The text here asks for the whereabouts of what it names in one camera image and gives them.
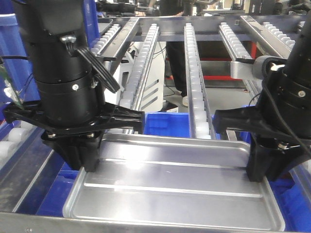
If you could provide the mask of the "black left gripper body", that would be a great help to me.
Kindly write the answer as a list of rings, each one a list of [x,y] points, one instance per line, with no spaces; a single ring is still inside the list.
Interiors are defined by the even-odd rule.
[[[139,134],[144,132],[144,111],[131,110],[109,102],[101,105],[99,113],[91,120],[61,125],[48,120],[40,101],[27,101],[22,106],[23,109],[10,103],[4,108],[3,115],[7,123],[25,121],[55,134],[56,138],[82,136],[114,128],[133,129]]]

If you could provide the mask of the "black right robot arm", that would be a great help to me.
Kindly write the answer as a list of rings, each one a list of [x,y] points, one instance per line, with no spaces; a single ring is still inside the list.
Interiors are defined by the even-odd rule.
[[[246,173],[250,181],[278,179],[311,157],[311,28],[305,24],[287,59],[261,56],[253,70],[262,77],[262,90],[254,106],[217,110],[215,132],[251,133]],[[73,134],[45,131],[43,143],[73,169],[93,172],[105,129],[131,127],[142,133],[145,113],[107,103],[111,113],[103,124],[82,124]]]

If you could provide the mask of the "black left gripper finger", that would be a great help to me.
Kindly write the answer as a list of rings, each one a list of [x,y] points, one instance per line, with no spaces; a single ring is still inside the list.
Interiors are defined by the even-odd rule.
[[[94,172],[99,162],[99,150],[102,136],[82,138],[80,140],[81,164],[86,172]]]
[[[82,166],[77,143],[73,138],[42,138],[45,145],[57,152],[68,166],[73,170],[79,170]]]

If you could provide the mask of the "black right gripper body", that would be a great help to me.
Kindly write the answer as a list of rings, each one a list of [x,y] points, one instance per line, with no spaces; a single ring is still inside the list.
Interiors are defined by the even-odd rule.
[[[284,127],[279,130],[270,125],[255,107],[243,107],[228,110],[216,110],[212,124],[216,133],[223,133],[227,129],[255,133],[264,138],[272,138],[290,144],[300,145],[307,155],[311,154],[311,140],[298,137],[284,122],[281,116],[277,120]]]

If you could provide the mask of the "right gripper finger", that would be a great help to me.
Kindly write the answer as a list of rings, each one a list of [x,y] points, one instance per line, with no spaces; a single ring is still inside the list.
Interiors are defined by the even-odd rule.
[[[261,182],[270,166],[269,148],[261,138],[251,136],[246,174],[251,182]]]
[[[275,181],[292,168],[310,159],[303,150],[278,150],[272,152],[272,161],[266,171],[266,178]]]

